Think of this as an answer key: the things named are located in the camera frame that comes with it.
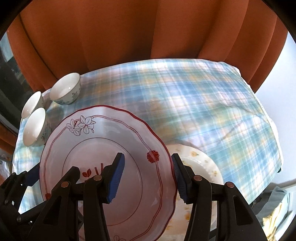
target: plaid tablecloth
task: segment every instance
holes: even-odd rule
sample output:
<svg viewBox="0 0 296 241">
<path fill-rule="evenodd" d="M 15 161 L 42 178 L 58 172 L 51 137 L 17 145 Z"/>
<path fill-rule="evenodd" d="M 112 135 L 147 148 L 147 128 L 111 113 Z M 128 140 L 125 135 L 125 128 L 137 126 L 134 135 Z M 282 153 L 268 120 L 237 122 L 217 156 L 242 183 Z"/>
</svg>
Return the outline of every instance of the plaid tablecloth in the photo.
<svg viewBox="0 0 296 241">
<path fill-rule="evenodd" d="M 217 164 L 248 203 L 281 167 L 276 128 L 238 69 L 197 59 L 158 59 L 111 66 L 81 76 L 81 93 L 71 105 L 59 105 L 43 93 L 55 128 L 76 110 L 92 105 L 126 109 L 146 121 L 165 144 L 200 149 Z M 25 147 L 20 125 L 13 171 L 40 161 L 42 147 Z M 42 202 L 39 182 L 28 188 L 20 213 Z"/>
</svg>

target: floral plate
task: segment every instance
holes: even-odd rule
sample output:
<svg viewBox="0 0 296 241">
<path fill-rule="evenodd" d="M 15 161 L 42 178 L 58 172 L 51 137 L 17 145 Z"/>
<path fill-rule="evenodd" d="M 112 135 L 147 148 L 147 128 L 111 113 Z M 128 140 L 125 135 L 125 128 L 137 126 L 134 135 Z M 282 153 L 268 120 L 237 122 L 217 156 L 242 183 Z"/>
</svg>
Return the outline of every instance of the floral plate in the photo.
<svg viewBox="0 0 296 241">
<path fill-rule="evenodd" d="M 175 210 L 176 180 L 170 154 L 152 129 L 130 112 L 111 106 L 76 111 L 52 132 L 40 161 L 43 199 L 72 167 L 80 169 L 78 183 L 100 174 L 116 154 L 125 167 L 116 197 L 104 204 L 111 241 L 159 238 Z M 83 214 L 83 204 L 79 203 Z M 84 240 L 83 227 L 79 231 Z"/>
<path fill-rule="evenodd" d="M 195 174 L 203 176 L 211 183 L 224 184 L 217 165 L 202 151 L 181 144 L 167 145 L 167 148 L 170 154 L 178 153 L 183 164 L 190 166 Z M 183 241 L 188 227 L 191 209 L 192 204 L 186 205 L 178 193 L 175 213 L 166 230 L 159 238 L 159 241 Z M 211 230 L 216 228 L 216 224 L 217 202 L 212 202 Z"/>
</svg>

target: table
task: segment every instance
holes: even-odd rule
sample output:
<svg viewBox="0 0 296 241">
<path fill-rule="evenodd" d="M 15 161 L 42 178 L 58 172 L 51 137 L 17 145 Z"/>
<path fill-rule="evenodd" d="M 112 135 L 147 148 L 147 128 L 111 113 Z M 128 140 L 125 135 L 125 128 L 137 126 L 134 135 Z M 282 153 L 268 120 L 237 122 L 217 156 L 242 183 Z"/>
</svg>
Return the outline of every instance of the table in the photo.
<svg viewBox="0 0 296 241">
<path fill-rule="evenodd" d="M 126 109 L 146 121 L 165 144 L 200 149 L 217 164 L 224 182 L 236 184 L 251 203 L 282 165 L 276 127 L 239 70 L 223 62 L 157 59 L 119 64 L 81 76 L 71 105 L 43 93 L 52 127 L 74 111 L 93 105 Z M 29 170 L 44 146 L 25 147 L 27 120 L 20 124 L 13 171 Z M 41 203 L 39 182 L 28 188 L 19 212 Z"/>
</svg>

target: tableware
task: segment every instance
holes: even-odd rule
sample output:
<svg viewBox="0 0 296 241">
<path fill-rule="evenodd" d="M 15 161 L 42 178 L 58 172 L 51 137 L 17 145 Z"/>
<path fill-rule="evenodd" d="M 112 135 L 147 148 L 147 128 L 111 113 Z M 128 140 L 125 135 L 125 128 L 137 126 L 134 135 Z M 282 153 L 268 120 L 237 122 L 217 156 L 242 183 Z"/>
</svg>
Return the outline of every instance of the tableware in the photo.
<svg viewBox="0 0 296 241">
<path fill-rule="evenodd" d="M 38 108 L 28 118 L 24 127 L 22 140 L 25 146 L 44 145 L 52 132 L 44 108 Z"/>
<path fill-rule="evenodd" d="M 49 97 L 58 104 L 71 104 L 80 93 L 80 74 L 70 73 L 59 79 L 50 90 Z"/>
<path fill-rule="evenodd" d="M 206 178 L 209 182 L 224 184 L 221 172 L 214 161 L 202 151 L 181 144 L 167 145 L 170 154 L 178 153 L 184 165 L 190 166 L 195 174 Z M 190 219 L 192 204 L 186 205 L 180 198 L 176 200 L 176 209 L 166 230 L 158 239 L 160 241 L 183 241 Z M 211 230 L 216 228 L 217 202 L 212 202 Z"/>
<path fill-rule="evenodd" d="M 94 106 L 65 118 L 50 135 L 40 161 L 43 199 L 71 168 L 84 182 L 100 174 L 116 154 L 125 167 L 116 197 L 104 204 L 111 240 L 156 240 L 175 210 L 176 180 L 171 156 L 152 129 L 132 113 Z M 78 204 L 83 213 L 83 204 Z M 83 227 L 79 231 L 84 240 Z"/>
<path fill-rule="evenodd" d="M 42 94 L 40 91 L 37 91 L 25 103 L 24 108 L 22 109 L 22 119 L 27 118 L 34 110 L 43 106 Z"/>
</svg>

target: red leaf design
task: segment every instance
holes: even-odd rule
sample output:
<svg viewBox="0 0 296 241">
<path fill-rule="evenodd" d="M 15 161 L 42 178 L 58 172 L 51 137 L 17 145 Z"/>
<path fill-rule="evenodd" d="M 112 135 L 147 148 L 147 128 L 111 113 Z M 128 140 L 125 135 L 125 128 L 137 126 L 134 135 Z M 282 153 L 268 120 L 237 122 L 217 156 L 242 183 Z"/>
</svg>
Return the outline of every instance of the red leaf design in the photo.
<svg viewBox="0 0 296 241">
<path fill-rule="evenodd" d="M 155 150 L 151 150 L 147 153 L 147 159 L 148 161 L 150 161 L 151 163 L 155 163 L 157 161 L 159 161 L 159 154 L 157 151 Z"/>
<path fill-rule="evenodd" d="M 91 170 L 88 169 L 86 172 L 87 172 L 87 177 L 89 177 L 91 175 Z"/>
<path fill-rule="evenodd" d="M 52 195 L 50 193 L 45 194 L 46 200 L 50 199 L 51 197 L 52 197 Z"/>
</svg>

